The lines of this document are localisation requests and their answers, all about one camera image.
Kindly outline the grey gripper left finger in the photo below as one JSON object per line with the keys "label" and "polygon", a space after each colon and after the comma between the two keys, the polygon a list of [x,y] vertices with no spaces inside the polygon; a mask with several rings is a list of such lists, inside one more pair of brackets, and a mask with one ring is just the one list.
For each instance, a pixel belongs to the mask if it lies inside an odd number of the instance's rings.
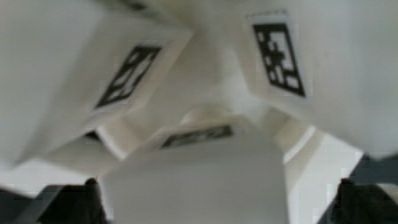
{"label": "grey gripper left finger", "polygon": [[111,224],[97,179],[49,185],[11,224]]}

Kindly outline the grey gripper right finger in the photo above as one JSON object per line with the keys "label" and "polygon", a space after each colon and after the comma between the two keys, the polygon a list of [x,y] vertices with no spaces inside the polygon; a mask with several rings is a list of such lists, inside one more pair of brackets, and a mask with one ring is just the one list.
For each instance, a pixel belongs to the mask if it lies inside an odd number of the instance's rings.
{"label": "grey gripper right finger", "polygon": [[398,184],[343,179],[331,220],[333,224],[398,224]]}

